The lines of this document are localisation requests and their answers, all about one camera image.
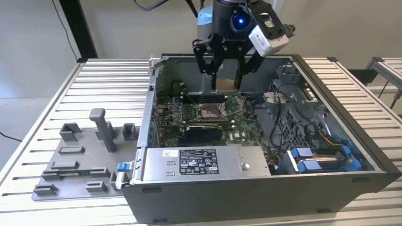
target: aluminum extrusion table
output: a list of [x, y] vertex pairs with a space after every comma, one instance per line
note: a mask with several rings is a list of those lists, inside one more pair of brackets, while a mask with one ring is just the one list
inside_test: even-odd
[[[402, 170], [402, 120], [340, 62], [305, 58], [355, 119]], [[66, 122], [95, 128], [93, 108], [122, 126], [142, 121], [149, 88], [149, 60], [90, 59], [77, 64], [38, 122], [0, 173], [0, 224], [138, 225], [125, 197], [34, 202], [33, 189], [59, 144]], [[402, 224], [402, 178], [380, 193], [361, 195], [341, 212], [294, 217], [192, 223], [216, 225], [373, 226]]]

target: orange wire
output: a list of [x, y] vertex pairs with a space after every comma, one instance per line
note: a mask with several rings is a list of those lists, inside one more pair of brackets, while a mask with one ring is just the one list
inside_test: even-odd
[[328, 143], [330, 144], [330, 145], [334, 145], [334, 143], [322, 135], [322, 138], [328, 141]]

